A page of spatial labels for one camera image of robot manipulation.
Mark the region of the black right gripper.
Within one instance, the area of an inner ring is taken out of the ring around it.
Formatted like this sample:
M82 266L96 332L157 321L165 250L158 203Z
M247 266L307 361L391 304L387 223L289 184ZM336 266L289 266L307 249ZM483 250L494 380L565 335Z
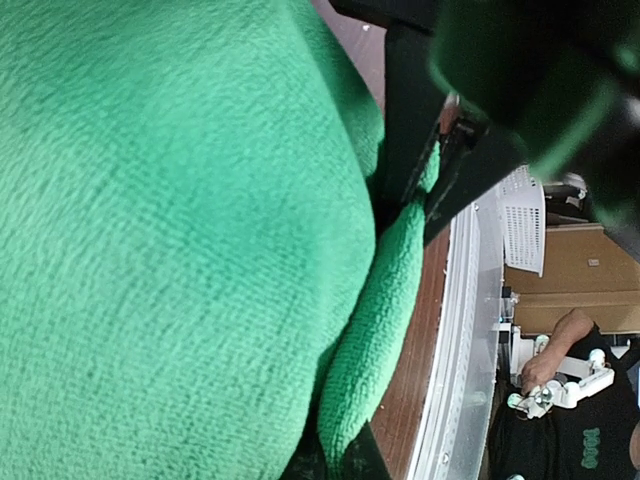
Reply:
M635 1L337 1L386 31L376 229L417 200L444 101L467 114L424 203L430 244L522 165L580 175L596 218L639 226L639 5Z

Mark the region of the operator hand upper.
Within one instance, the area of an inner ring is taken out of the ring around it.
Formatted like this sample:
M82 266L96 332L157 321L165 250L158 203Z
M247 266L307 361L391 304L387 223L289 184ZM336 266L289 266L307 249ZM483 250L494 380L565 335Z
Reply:
M542 387L549 382L563 358L562 353L556 353L548 347L527 361L521 372L521 393L524 396L529 395L536 387Z

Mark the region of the operator forearm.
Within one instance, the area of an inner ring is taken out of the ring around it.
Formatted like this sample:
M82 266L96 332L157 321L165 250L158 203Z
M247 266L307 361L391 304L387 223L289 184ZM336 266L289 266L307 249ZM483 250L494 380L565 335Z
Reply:
M544 353L560 363L569 350L588 336L593 328L594 322L586 313L572 309L556 323Z

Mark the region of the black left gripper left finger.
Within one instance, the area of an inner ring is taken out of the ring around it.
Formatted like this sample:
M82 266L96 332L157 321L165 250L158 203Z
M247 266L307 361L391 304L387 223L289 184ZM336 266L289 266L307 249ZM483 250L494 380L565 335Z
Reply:
M280 480L325 480L327 466L318 444L299 444Z

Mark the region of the green towel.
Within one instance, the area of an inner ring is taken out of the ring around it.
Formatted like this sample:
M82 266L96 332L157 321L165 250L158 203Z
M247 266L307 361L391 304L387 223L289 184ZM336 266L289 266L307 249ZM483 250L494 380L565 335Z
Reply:
M3 2L2 477L280 479L383 131L308 1ZM382 297L397 360L422 261Z

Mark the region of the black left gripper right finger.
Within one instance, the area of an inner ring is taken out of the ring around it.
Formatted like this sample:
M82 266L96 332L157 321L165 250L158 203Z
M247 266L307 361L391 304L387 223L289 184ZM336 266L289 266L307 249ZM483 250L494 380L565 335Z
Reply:
M342 478L347 480L391 479L369 422L364 423L345 451L342 460Z

